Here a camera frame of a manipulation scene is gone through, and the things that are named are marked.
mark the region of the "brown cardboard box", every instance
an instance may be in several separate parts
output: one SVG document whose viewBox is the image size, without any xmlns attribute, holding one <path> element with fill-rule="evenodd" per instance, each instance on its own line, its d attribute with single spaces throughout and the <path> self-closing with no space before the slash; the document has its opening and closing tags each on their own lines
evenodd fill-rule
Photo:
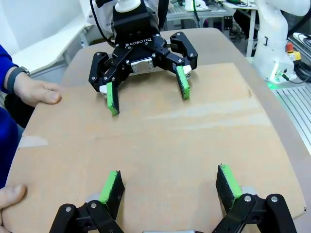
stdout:
<svg viewBox="0 0 311 233">
<path fill-rule="evenodd" d="M 217 165 L 265 198 L 285 197 L 292 217 L 304 199 L 287 153 L 265 110 L 234 64 L 198 67 L 190 100 L 169 72 L 131 77 L 119 90 L 120 115 L 90 85 L 40 104 L 24 133 L 8 184 L 27 197 L 3 212 L 15 233 L 48 232 L 60 205 L 81 206 L 99 193 L 109 171 L 125 184 L 117 222 L 124 232 L 197 229 L 223 217 Z M 257 232 L 254 228 L 244 232 Z"/>
</svg>

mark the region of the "bolt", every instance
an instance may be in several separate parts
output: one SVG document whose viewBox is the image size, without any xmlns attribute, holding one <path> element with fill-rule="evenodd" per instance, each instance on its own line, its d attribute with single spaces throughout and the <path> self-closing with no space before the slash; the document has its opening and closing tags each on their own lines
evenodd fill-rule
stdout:
<svg viewBox="0 0 311 233">
<path fill-rule="evenodd" d="M 250 202 L 252 200 L 252 198 L 250 196 L 245 196 L 244 201 L 246 202 Z"/>
<path fill-rule="evenodd" d="M 271 201 L 272 202 L 277 202 L 277 197 L 275 197 L 275 196 L 271 197 Z"/>
</svg>

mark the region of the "wall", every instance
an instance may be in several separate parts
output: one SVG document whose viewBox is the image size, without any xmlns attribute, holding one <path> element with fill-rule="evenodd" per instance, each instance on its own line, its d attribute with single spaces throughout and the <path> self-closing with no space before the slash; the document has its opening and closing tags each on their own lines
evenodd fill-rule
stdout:
<svg viewBox="0 0 311 233">
<path fill-rule="evenodd" d="M 15 52 L 19 51 L 19 46 L 17 44 L 14 33 L 10 28 L 1 1 L 0 1 L 0 44 L 10 54 L 14 54 Z"/>
<path fill-rule="evenodd" d="M 79 0 L 14 0 L 14 4 L 12 0 L 0 2 L 21 50 L 55 34 L 82 14 Z"/>
</svg>

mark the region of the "person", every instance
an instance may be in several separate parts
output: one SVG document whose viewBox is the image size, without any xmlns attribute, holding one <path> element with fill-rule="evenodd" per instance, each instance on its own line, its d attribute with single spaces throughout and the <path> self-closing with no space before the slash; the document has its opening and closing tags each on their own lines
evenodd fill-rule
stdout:
<svg viewBox="0 0 311 233">
<path fill-rule="evenodd" d="M 19 202 L 26 193 L 24 185 L 0 189 L 0 233 L 10 233 L 3 227 L 1 210 Z"/>
<path fill-rule="evenodd" d="M 40 101 L 48 104 L 58 103 L 61 100 L 59 89 L 57 84 L 33 80 L 25 72 L 19 73 L 18 66 L 12 62 L 11 56 L 0 45 L 1 91 L 8 93 L 8 90 L 11 90 L 24 103 L 36 106 Z M 5 186 L 21 138 L 18 132 L 18 126 L 10 114 L 0 107 L 0 188 Z"/>
</svg>

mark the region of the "blue shirt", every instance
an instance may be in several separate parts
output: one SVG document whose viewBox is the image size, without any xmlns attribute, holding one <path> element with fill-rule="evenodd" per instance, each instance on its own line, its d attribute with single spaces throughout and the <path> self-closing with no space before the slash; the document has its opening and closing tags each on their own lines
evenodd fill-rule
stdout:
<svg viewBox="0 0 311 233">
<path fill-rule="evenodd" d="M 11 56 L 0 45 L 0 89 L 3 87 L 6 72 L 11 67 L 17 67 L 12 63 Z M 18 128 L 10 114 L 0 107 L 0 188 L 5 186 L 12 160 L 18 146 Z"/>
</svg>

